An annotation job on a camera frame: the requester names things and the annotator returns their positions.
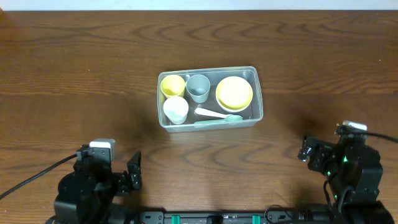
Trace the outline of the cream white plastic cup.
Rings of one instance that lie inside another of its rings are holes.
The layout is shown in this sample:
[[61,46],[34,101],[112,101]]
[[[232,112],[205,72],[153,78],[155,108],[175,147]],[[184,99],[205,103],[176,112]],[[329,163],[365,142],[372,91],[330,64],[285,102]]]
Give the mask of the cream white plastic cup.
[[186,121],[189,105],[181,96],[171,96],[166,99],[163,111],[173,124],[182,124]]

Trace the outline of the light green plastic spoon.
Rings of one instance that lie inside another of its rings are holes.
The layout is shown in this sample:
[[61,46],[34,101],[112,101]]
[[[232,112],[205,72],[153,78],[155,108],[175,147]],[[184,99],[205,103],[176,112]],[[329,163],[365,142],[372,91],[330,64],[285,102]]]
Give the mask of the light green plastic spoon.
[[218,123],[227,123],[227,122],[237,122],[243,120],[243,117],[240,115],[230,115],[223,119],[211,119],[205,121],[196,121],[194,124],[218,124]]

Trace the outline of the pink plastic fork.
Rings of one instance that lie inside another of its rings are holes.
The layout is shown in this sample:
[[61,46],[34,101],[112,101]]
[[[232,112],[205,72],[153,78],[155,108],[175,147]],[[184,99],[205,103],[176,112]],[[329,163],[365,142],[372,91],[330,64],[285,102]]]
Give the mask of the pink plastic fork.
[[195,114],[202,115],[202,116],[211,116],[211,117],[216,117],[216,118],[222,118],[222,119],[225,119],[228,116],[230,116],[230,114],[222,114],[222,113],[218,113],[218,112],[215,112],[212,110],[199,108],[199,107],[197,107],[195,109]]

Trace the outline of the yellow plastic cup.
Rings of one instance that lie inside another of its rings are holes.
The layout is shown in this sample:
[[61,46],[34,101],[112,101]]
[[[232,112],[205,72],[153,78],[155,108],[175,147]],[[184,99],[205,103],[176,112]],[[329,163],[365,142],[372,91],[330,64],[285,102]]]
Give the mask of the yellow plastic cup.
[[167,75],[160,83],[160,90],[166,98],[171,96],[184,97],[185,80],[179,75]]

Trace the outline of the yellow plastic bowl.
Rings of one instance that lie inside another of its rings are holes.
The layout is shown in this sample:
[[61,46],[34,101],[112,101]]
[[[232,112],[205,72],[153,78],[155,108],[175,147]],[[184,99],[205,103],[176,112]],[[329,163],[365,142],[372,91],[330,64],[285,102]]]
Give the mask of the yellow plastic bowl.
[[226,77],[216,87],[216,98],[230,109],[240,109],[248,105],[253,97],[251,84],[241,77]]

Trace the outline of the white plastic bowl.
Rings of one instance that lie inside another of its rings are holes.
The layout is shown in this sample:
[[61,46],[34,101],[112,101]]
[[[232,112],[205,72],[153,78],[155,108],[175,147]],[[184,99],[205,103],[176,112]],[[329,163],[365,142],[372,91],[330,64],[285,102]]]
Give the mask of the white plastic bowl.
[[243,107],[240,108],[240,109],[230,109],[230,108],[225,107],[225,106],[221,103],[221,101],[219,101],[217,98],[216,98],[216,102],[218,103],[218,105],[219,105],[224,111],[227,111],[227,112],[229,112],[229,113],[239,113],[239,112],[242,112],[242,111],[244,111],[246,108],[248,108],[248,107],[251,105],[251,103],[249,103],[248,105],[245,105],[245,106],[243,106]]

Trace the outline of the grey plastic cup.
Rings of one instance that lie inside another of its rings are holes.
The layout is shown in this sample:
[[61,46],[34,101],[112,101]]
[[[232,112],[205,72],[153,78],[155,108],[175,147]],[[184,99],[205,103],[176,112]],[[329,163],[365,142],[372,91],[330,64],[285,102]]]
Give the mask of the grey plastic cup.
[[210,88],[210,80],[201,74],[192,75],[186,82],[188,94],[196,103],[204,103],[208,99]]

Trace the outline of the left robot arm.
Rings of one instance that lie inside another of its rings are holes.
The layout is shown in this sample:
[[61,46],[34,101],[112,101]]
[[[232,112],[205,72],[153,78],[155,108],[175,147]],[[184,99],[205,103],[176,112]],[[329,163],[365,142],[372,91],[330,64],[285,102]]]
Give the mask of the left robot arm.
[[112,151],[90,145],[77,150],[74,171],[59,182],[55,215],[46,224],[139,223],[139,212],[113,203],[113,198],[142,188],[141,152],[127,162],[127,171],[113,172]]

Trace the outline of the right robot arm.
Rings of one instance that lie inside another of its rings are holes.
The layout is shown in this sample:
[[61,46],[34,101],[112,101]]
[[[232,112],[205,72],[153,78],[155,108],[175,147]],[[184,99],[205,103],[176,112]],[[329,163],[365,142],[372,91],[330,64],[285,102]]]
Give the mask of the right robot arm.
[[303,139],[298,158],[326,177],[335,200],[332,223],[394,223],[377,199],[384,173],[380,154],[366,140],[365,134],[341,135],[336,144],[310,135]]

